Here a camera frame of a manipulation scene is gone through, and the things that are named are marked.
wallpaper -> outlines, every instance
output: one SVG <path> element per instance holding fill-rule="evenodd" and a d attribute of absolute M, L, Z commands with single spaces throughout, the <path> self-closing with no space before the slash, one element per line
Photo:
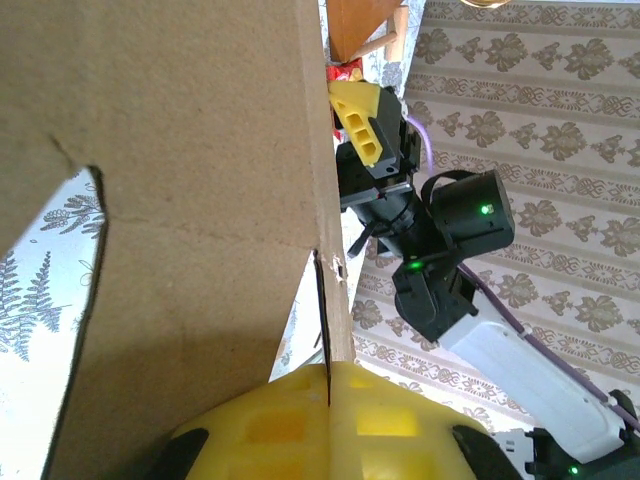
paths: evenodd
<path fill-rule="evenodd" d="M 0 478 L 40 478 L 103 220 L 79 172 L 0 259 Z"/>
<path fill-rule="evenodd" d="M 405 98 L 436 172 L 495 168 L 508 191 L 515 242 L 466 263 L 545 345 L 640 407 L 640 6 L 430 2 Z M 369 245 L 358 361 L 492 431 L 532 425 L 398 317 L 397 264 Z"/>

fern pattern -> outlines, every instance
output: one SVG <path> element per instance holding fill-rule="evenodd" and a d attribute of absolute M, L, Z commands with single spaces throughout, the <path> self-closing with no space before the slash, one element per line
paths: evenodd
<path fill-rule="evenodd" d="M 64 235 L 82 227 L 83 234 L 91 234 L 95 239 L 100 235 L 105 217 L 97 197 L 77 194 L 67 198 L 64 208 L 49 210 L 43 220 L 46 223 L 40 228 L 43 232 L 62 229 L 59 234 Z"/>
<path fill-rule="evenodd" d="M 18 286 L 17 264 L 13 251 L 0 261 L 0 352 L 15 352 L 29 361 L 29 341 L 38 323 L 52 332 L 60 326 L 60 312 L 49 293 L 51 252 L 45 254 L 42 266 L 23 289 Z"/>

yellow plastic part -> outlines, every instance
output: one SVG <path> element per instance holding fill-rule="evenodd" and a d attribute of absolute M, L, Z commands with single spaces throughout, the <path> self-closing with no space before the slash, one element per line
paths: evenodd
<path fill-rule="evenodd" d="M 183 425 L 209 438 L 187 480 L 473 480 L 465 415 L 350 363 L 310 365 Z"/>
<path fill-rule="evenodd" d="M 310 365 L 180 427 L 209 438 L 187 480 L 327 480 L 329 408 L 324 365 Z"/>
<path fill-rule="evenodd" d="M 329 82 L 329 100 L 342 126 L 349 134 L 362 163 L 372 167 L 382 155 L 378 140 L 369 118 L 378 115 L 380 100 L 379 85 L 365 82 Z"/>

cardboard box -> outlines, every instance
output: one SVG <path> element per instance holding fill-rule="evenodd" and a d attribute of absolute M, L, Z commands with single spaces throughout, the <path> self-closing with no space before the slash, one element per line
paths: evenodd
<path fill-rule="evenodd" d="M 1 253 L 84 165 L 108 215 L 49 478 L 139 478 L 266 382 L 312 249 L 351 358 L 314 0 L 15 0 L 0 26 Z"/>

green led light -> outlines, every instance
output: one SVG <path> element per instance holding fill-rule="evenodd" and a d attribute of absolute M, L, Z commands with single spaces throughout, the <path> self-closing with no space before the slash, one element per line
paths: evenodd
<path fill-rule="evenodd" d="M 408 270 L 420 270 L 422 267 L 424 267 L 424 263 L 419 260 L 407 265 Z"/>
<path fill-rule="evenodd" d="M 483 215 L 489 215 L 490 213 L 493 213 L 493 205 L 491 205 L 490 203 L 483 205 L 480 207 L 480 213 L 482 213 Z"/>

